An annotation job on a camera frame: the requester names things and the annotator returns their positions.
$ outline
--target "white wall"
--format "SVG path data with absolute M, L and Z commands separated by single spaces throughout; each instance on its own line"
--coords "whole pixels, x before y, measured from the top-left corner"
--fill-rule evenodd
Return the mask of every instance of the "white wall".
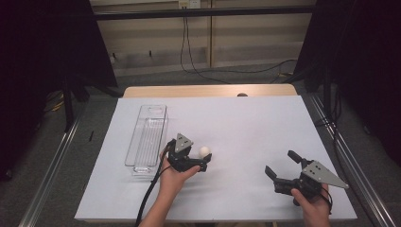
M 177 9 L 178 1 L 92 0 L 94 12 Z M 252 8 L 314 5 L 315 0 L 202 0 L 202 8 Z M 297 59 L 310 14 L 188 18 L 196 67 L 258 64 Z M 99 21 L 107 50 L 124 63 L 118 76 L 181 70 L 183 18 Z M 183 63 L 190 67 L 186 43 Z

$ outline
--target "power cord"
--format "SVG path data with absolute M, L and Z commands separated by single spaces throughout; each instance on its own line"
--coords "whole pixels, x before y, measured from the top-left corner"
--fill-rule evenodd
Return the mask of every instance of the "power cord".
M 204 78 L 204 79 L 210 79 L 210 80 L 214 80 L 214 81 L 217 81 L 217 82 L 221 82 L 221 83 L 225 83 L 225 84 L 230 84 L 229 82 L 224 81 L 224 80 L 212 79 L 212 78 L 205 77 L 205 76 L 201 75 L 201 73 L 198 72 L 198 70 L 195 68 L 194 62 L 193 62 L 193 60 L 192 60 L 191 44 L 190 44 L 190 42 L 189 42 L 188 19 L 187 19 L 186 17 L 183 17 L 183 44 L 185 43 L 185 33 L 186 33 L 186 40 L 187 40 L 187 43 L 188 43 L 189 58 L 191 59 L 192 68 L 194 69 L 195 74 L 197 74 L 198 76 L 200 76 L 201 78 Z M 193 72 L 187 71 L 187 70 L 183 67 L 183 45 L 182 45 L 182 47 L 181 47 L 180 63 L 181 63 L 181 68 L 182 68 L 186 73 L 191 73 L 191 74 L 193 73 Z
M 194 70 L 195 72 L 188 71 L 188 70 L 186 70 L 186 69 L 183 67 L 183 45 L 184 45 L 184 43 L 185 43 L 185 34 L 186 34 L 186 40 L 187 40 L 187 45 L 188 45 L 189 58 L 190 58 L 190 60 L 191 60 L 192 68 L 193 68 L 193 70 Z M 256 71 L 218 70 L 218 69 L 197 70 L 197 69 L 195 68 L 194 62 L 193 62 L 193 60 L 192 60 L 191 44 L 190 44 L 190 42 L 189 42 L 189 26 L 188 26 L 188 20 L 187 20 L 186 17 L 183 17 L 183 44 L 182 44 L 182 47 L 181 47 L 180 63 L 181 63 L 181 68 L 182 68 L 182 69 L 184 70 L 184 72 L 186 72 L 186 73 L 189 73 L 189 74 L 197 74 L 198 76 L 200 76 L 200 77 L 202 77 L 202 78 L 204 78 L 204 79 L 210 79 L 210 80 L 214 80 L 214 81 L 218 81 L 218 82 L 222 82 L 222 83 L 226 83 L 226 84 L 231 84 L 230 82 L 223 81 L 223 80 L 220 80 L 220 79 L 212 79 L 212 78 L 205 77 L 205 76 L 201 75 L 201 73 L 215 72 L 215 73 L 241 73 L 241 74 L 242 74 L 242 73 L 246 73 L 246 74 L 256 74 L 256 73 L 268 72 L 268 71 L 270 71 L 270 70 L 275 69 L 275 68 L 278 67 L 278 68 L 279 68 L 279 73 L 278 73 L 277 77 L 276 77 L 275 79 L 273 79 L 273 81 L 270 82 L 270 83 L 273 83 L 273 82 L 275 82 L 276 80 L 278 80 L 278 78 L 279 78 L 280 75 L 281 75 L 281 66 L 282 66 L 284 63 L 292 62 L 292 61 L 297 61 L 297 60 L 286 60 L 286 61 L 282 61 L 282 62 L 280 62 L 280 63 L 278 63 L 278 64 L 276 64 L 276 65 L 274 65 L 274 66 L 272 66 L 272 67 L 269 67 L 269 68 L 267 68 L 267 69 L 256 70 Z
M 371 222 L 372 226 L 376 226 L 374 221 L 372 220 L 372 217 L 369 215 L 368 211 L 366 210 L 365 206 L 363 205 L 358 193 L 356 192 L 355 188 L 353 187 L 353 185 L 351 184 L 349 178 L 347 177 L 347 175 L 345 174 L 345 169 L 344 166 L 342 164 L 342 161 L 340 160 L 340 156 L 339 156 L 339 150 L 338 150 L 338 146 L 337 146 L 337 142 L 338 142 L 338 133 L 339 133 L 339 128 L 338 128 L 338 120 L 340 118 L 342 112 L 342 107 L 341 107 L 341 95 L 340 95 L 340 89 L 339 87 L 336 88 L 336 93 L 335 93 L 335 104 L 334 104 L 334 108 L 333 111 L 331 112 L 331 114 L 333 115 L 333 117 L 324 117 L 319 121 L 326 121 L 322 124 L 317 124 L 317 122 L 315 122 L 315 126 L 316 127 L 321 127 L 321 126 L 328 126 L 331 125 L 332 129 L 333 129 L 333 149 L 334 149 L 334 154 L 336 155 L 336 159 L 339 163 L 342 175 L 345 178 L 345 182 L 348 182 L 348 185 L 350 186 L 352 192 L 354 193 L 355 197 L 357 198 L 357 201 L 359 202 L 360 206 L 362 207 L 366 217 L 368 218 L 368 220 Z
M 331 197 L 330 193 L 329 193 L 325 188 L 322 188 L 322 189 L 327 193 L 328 198 L 326 198 L 324 195 L 322 195 L 322 193 L 319 194 L 319 196 L 320 196 L 324 201 L 327 202 L 327 204 L 328 204 L 328 211 L 329 211 L 329 214 L 331 215 L 331 209 L 333 208 L 333 198 Z
M 163 150 L 162 157 L 160 158 L 160 164 L 159 164 L 159 166 L 158 166 L 158 168 L 157 168 L 156 174 L 154 175 L 154 178 L 153 178 L 153 180 L 151 181 L 150 186 L 149 186 L 149 188 L 148 188 L 148 191 L 147 191 L 147 193 L 145 194 L 145 197 L 144 197 L 144 199 L 142 200 L 141 206 L 140 206 L 140 208 L 139 208 L 138 216 L 136 217 L 136 221 L 135 221 L 135 225 L 134 225 L 135 227 L 138 227 L 138 226 L 141 224 L 142 215 L 143 215 L 143 213 L 144 213 L 145 205 L 147 204 L 148 197 L 149 197 L 151 191 L 153 190 L 154 185 L 156 185 L 156 183 L 157 183 L 157 181 L 159 180 L 160 176 L 161 176 L 166 170 L 168 170 L 169 168 L 171 168 L 171 166 L 168 166 L 168 167 L 166 167 L 165 169 L 163 169 L 162 171 L 160 171 L 160 169 L 162 169 L 163 160 L 165 159 L 166 154 L 167 154 L 167 152 L 168 152 L 168 149 L 169 149 L 171 146 L 174 146 L 174 140 L 168 142 L 167 145 L 166 145 L 166 147 L 165 147 L 165 149 Z

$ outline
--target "white table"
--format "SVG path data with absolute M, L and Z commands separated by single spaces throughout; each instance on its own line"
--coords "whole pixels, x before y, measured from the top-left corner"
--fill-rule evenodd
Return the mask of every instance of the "white table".
M 213 153 L 207 171 L 185 183 L 167 215 L 169 221 L 302 219 L 292 197 L 274 193 L 264 173 L 268 165 L 280 178 L 298 178 L 301 167 L 287 157 L 289 149 L 337 174 L 300 96 L 121 98 L 75 218 L 136 219 L 149 182 L 136 181 L 124 161 L 139 108 L 148 104 L 167 106 L 167 141 L 180 132 L 195 143 L 190 156 L 202 146 Z M 145 213 L 157 191 L 158 184 Z M 344 189 L 332 186 L 330 193 L 331 219 L 357 218 Z

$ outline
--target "metal frame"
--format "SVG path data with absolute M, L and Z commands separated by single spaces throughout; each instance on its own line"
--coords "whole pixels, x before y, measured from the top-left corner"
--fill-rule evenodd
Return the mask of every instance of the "metal frame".
M 44 207 L 44 203 L 47 199 L 47 196 L 50 193 L 51 186 L 56 179 L 56 175 L 60 169 L 61 162 L 74 138 L 75 132 L 77 131 L 78 124 L 80 119 L 83 116 L 83 113 L 86 109 L 86 102 L 82 103 L 78 107 L 77 118 L 73 122 L 69 131 L 64 133 L 63 138 L 61 139 L 61 143 L 56 151 L 56 154 L 44 175 L 44 179 L 41 182 L 38 190 L 35 193 L 33 200 L 30 202 L 24 216 L 18 225 L 19 227 L 33 227 L 38 220 L 39 215 L 41 214 L 42 208 Z
M 323 109 L 323 104 L 317 95 L 313 95 L 311 97 L 312 103 L 316 108 L 319 116 L 323 119 L 323 123 L 326 123 L 327 132 L 334 139 L 334 132 L 336 131 L 335 127 L 332 124 L 329 124 L 329 121 L 326 118 L 326 114 Z M 383 202 L 382 199 L 378 196 L 375 189 L 372 187 L 366 175 L 363 173 L 359 164 L 357 163 L 356 158 L 354 157 L 352 151 L 349 149 L 344 139 L 342 138 L 339 132 L 336 132 L 336 144 L 338 150 L 340 152 L 341 158 L 344 160 L 345 164 L 351 171 L 359 189 L 363 193 L 366 201 L 369 203 L 372 211 L 375 213 L 375 217 L 380 223 L 380 226 L 396 226 L 392 217 Z
M 204 16 L 235 16 L 235 15 L 262 15 L 262 14 L 294 14 L 294 13 L 335 13 L 339 6 L 290 6 L 268 8 L 223 8 L 223 9 L 167 9 L 127 12 L 97 12 L 73 15 L 49 15 L 49 18 L 68 18 L 69 20 L 131 20 L 174 17 L 204 17 Z

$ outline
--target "electrical outlet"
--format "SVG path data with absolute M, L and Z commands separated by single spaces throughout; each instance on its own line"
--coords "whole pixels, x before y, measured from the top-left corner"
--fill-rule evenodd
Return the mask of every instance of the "electrical outlet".
M 201 8 L 201 0 L 189 0 L 189 8 L 190 9 L 200 9 Z
M 178 9 L 189 9 L 189 0 L 179 0 Z

